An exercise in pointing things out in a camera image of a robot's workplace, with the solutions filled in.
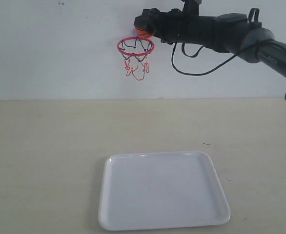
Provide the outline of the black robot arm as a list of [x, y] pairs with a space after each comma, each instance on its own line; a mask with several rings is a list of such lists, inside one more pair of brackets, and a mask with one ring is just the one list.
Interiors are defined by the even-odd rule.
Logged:
[[262, 62], [286, 78], [286, 44], [276, 41], [263, 28], [258, 8], [249, 14], [229, 13], [200, 16], [199, 7], [161, 12], [144, 9], [135, 17], [134, 27], [142, 29], [167, 44], [198, 44], [218, 53], [232, 53], [248, 63]]

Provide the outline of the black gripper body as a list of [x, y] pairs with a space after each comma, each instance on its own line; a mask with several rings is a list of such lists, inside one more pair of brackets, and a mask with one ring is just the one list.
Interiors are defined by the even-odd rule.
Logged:
[[196, 40], [188, 31], [188, 27], [196, 17], [196, 10], [184, 12], [174, 8], [168, 12], [162, 12], [152, 8], [149, 11], [149, 35], [167, 44], [176, 42], [195, 44]]

